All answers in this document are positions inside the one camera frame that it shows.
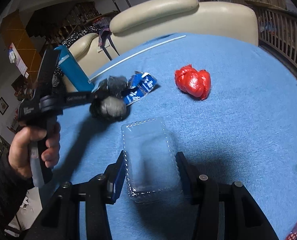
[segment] black sleeve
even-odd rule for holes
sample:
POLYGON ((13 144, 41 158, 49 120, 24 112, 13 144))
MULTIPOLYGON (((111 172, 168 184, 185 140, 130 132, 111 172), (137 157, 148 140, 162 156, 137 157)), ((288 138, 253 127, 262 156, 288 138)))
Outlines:
POLYGON ((5 226, 15 216, 21 206, 26 192, 32 188, 32 179, 22 179, 10 166, 8 154, 0 161, 0 228, 5 226))

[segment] blue tablecloth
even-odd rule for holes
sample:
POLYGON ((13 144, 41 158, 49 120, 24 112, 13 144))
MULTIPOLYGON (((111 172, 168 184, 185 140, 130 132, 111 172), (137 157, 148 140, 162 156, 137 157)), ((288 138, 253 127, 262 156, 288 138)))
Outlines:
MULTIPOLYGON (((99 71, 180 35, 148 41, 99 71)), ((58 118, 60 161, 53 181, 40 190, 42 201, 59 183, 88 181, 114 163, 122 150, 123 124, 162 116, 175 151, 218 182, 242 181, 284 239, 297 221, 297 82, 289 70, 254 45, 186 34, 119 64, 98 81, 109 75, 128 78, 135 70, 151 73, 160 87, 134 103, 126 120, 108 125, 92 119, 88 105, 58 118), (187 64, 209 71, 207 100, 196 101, 176 87, 174 71, 187 64)), ((136 205, 125 186, 116 204, 107 207, 113 239, 119 240, 190 239, 196 211, 181 195, 136 205)), ((84 219, 82 206, 81 239, 86 239, 84 219)))

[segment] picture frame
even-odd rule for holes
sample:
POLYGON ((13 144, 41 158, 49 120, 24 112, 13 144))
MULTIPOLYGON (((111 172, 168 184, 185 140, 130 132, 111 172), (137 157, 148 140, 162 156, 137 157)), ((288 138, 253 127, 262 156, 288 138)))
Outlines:
POLYGON ((6 112, 6 110, 7 110, 8 107, 9 107, 9 105, 1 97, 0 98, 0 113, 3 115, 6 112))

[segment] blue label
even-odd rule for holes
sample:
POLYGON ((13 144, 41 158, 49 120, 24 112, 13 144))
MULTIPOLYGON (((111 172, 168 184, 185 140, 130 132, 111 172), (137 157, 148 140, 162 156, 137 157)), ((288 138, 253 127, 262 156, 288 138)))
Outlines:
POLYGON ((158 81, 149 73, 136 72, 129 80, 129 89, 123 97, 129 106, 150 93, 158 81))

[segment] white rod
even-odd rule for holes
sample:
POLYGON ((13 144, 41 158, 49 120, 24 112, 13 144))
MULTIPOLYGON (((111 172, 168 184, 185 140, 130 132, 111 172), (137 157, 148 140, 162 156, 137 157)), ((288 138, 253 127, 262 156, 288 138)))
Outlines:
POLYGON ((120 60, 119 62, 116 62, 115 64, 111 65, 111 66, 108 67, 107 69, 104 69, 103 71, 101 71, 100 73, 98 73, 97 75, 95 75, 94 77, 92 77, 92 78, 90 79, 90 81, 93 81, 95 78, 97 78, 98 76, 102 75, 102 74, 103 74, 104 72, 106 72, 107 70, 109 70, 109 69, 115 67, 116 65, 118 65, 118 64, 120 64, 120 63, 122 63, 122 62, 124 62, 124 61, 126 61, 126 60, 128 60, 128 59, 130 59, 130 58, 132 58, 132 57, 134 57, 134 56, 136 56, 136 55, 138 55, 138 54, 141 54, 141 53, 143 53, 143 52, 145 52, 145 51, 147 51, 147 50, 149 50, 149 49, 152 49, 152 48, 155 48, 155 47, 157 47, 157 46, 163 45, 163 44, 168 43, 168 42, 170 42, 170 41, 178 40, 178 39, 181 39, 181 38, 184 38, 184 37, 186 37, 186 35, 179 36, 179 37, 176 37, 176 38, 173 38, 173 39, 170 39, 170 40, 167 40, 167 41, 164 41, 164 42, 155 44, 155 45, 153 45, 153 46, 151 46, 151 47, 148 47, 148 48, 143 49, 143 50, 141 50, 141 51, 139 51, 139 52, 136 52, 135 54, 130 55, 130 56, 128 56, 128 57, 126 57, 126 58, 120 60))

